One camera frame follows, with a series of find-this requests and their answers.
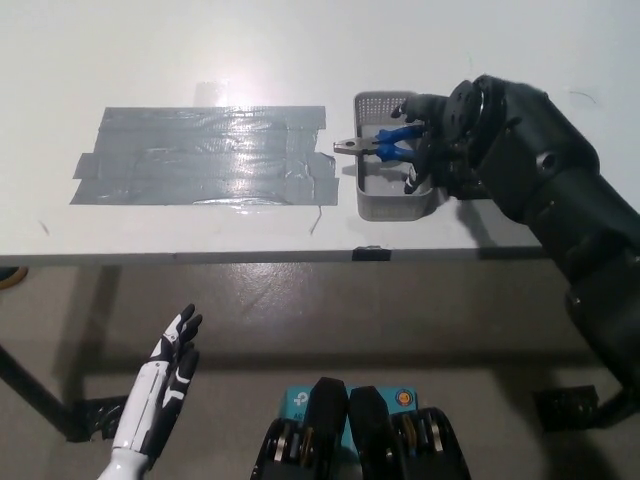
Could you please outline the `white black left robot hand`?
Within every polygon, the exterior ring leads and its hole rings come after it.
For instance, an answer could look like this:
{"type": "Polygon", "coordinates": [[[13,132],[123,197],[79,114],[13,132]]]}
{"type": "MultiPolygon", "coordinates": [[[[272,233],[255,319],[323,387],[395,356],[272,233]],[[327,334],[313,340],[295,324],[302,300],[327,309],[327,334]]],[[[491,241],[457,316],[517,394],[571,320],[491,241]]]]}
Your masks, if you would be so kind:
{"type": "Polygon", "coordinates": [[[203,316],[187,305],[169,323],[138,371],[100,480],[142,479],[164,450],[199,362],[203,316]]]}

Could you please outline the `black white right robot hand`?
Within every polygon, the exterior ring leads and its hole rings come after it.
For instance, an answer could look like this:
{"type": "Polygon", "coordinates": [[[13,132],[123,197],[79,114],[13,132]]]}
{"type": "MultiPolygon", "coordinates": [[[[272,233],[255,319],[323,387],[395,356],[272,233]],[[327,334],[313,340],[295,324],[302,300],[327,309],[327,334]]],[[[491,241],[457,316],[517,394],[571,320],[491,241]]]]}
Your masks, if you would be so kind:
{"type": "Polygon", "coordinates": [[[470,169],[462,151],[444,135],[443,117],[448,98],[414,94],[397,106],[391,116],[405,117],[406,123],[419,121],[425,130],[405,179],[404,193],[413,194],[427,180],[458,200],[488,199],[489,195],[470,169]]]}

